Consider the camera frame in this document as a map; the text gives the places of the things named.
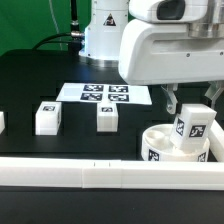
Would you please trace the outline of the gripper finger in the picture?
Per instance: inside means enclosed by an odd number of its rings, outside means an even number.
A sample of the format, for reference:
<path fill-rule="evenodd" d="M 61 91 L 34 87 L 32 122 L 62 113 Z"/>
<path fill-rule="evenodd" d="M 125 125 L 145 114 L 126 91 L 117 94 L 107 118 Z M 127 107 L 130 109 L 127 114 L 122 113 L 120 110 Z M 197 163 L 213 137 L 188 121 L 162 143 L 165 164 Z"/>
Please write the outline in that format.
<path fill-rule="evenodd" d="M 224 81 L 211 81 L 205 96 L 208 98 L 209 106 L 215 107 L 216 100 L 224 91 Z"/>
<path fill-rule="evenodd" d="M 175 92 L 178 90 L 177 84 L 165 84 L 162 85 L 162 90 L 166 97 L 166 110 L 170 114 L 177 114 L 179 111 L 178 100 L 176 98 Z"/>

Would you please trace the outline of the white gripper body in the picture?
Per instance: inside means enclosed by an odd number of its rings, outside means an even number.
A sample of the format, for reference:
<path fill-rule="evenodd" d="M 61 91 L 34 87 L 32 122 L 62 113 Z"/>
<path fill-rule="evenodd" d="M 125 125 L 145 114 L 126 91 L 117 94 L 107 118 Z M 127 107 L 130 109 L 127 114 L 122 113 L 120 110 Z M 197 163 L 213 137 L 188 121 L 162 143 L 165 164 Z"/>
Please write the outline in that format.
<path fill-rule="evenodd" d="M 123 32 L 118 70 L 131 85 L 224 80 L 224 39 L 190 38 L 186 24 L 134 19 Z"/>

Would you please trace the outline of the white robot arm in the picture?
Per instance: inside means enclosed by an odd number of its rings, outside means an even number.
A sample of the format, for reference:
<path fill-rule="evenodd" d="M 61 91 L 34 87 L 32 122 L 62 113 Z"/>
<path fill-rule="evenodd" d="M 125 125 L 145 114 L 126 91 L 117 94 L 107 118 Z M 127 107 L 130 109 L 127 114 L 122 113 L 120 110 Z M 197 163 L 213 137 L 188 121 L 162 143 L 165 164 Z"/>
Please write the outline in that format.
<path fill-rule="evenodd" d="M 162 85 L 176 112 L 180 83 L 208 82 L 211 106 L 224 92 L 224 0 L 92 0 L 85 62 L 116 66 L 133 85 Z"/>

